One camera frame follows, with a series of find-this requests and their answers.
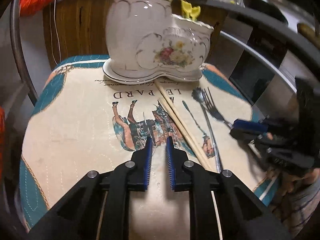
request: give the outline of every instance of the wooden chopstick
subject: wooden chopstick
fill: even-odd
[[[179,112],[177,108],[174,106],[168,95],[166,94],[164,88],[161,86],[161,84],[158,82],[158,80],[155,80],[156,87],[159,89],[160,93],[163,95],[163,98],[160,98],[160,103],[166,108],[165,110],[169,114],[169,116],[172,118],[172,120],[175,122],[177,127],[179,128],[180,132],[184,136],[185,140],[188,142],[189,146],[195,153],[197,159],[199,160],[200,164],[209,171],[214,171],[208,157],[205,155],[203,149],[198,144],[196,138],[193,136],[193,134],[189,131],[186,123],[179,115]]]

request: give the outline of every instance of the metal fork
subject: metal fork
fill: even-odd
[[[209,94],[207,93],[207,91],[205,89],[202,89],[204,103],[205,103],[205,106],[206,106],[208,112],[211,114],[211,116],[214,119],[216,119],[217,121],[223,122],[226,126],[228,126],[230,129],[232,129],[233,125],[231,123],[229,123],[227,120],[225,120],[224,117],[222,116],[222,114],[220,114],[220,112],[216,108],[214,101],[212,99],[209,87],[208,87],[208,92],[209,92]]]

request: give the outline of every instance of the metal screw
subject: metal screw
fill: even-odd
[[[133,168],[135,165],[136,165],[136,163],[133,162],[133,161],[128,161],[128,162],[125,163],[125,166],[127,168]]]
[[[87,176],[88,176],[90,179],[95,178],[97,175],[98,175],[98,173],[97,173],[96,171],[89,171],[89,172],[87,173]]]
[[[188,168],[191,168],[193,165],[195,165],[194,164],[194,162],[193,161],[185,161],[184,162],[184,165],[186,166],[186,167],[188,167]]]
[[[223,170],[222,171],[222,175],[227,177],[227,178],[230,178],[232,176],[232,171],[229,171],[229,170]]]

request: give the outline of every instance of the ceramic base tray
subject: ceramic base tray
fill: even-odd
[[[111,68],[112,62],[113,62],[113,60],[111,58],[109,58],[103,64],[102,69],[103,69],[104,74],[108,78],[110,78],[111,80],[118,82],[118,83],[121,83],[121,84],[126,84],[126,85],[143,84],[143,83],[150,82],[158,77],[168,77],[172,80],[180,81],[180,82],[195,82],[195,81],[198,81],[202,77],[201,71],[199,71],[199,75],[195,76],[194,78],[179,78],[179,77],[167,74],[162,71],[157,71],[157,72],[153,73],[152,75],[142,77],[142,78],[128,78],[128,77],[124,77],[124,76],[121,76],[121,75],[115,73]]]

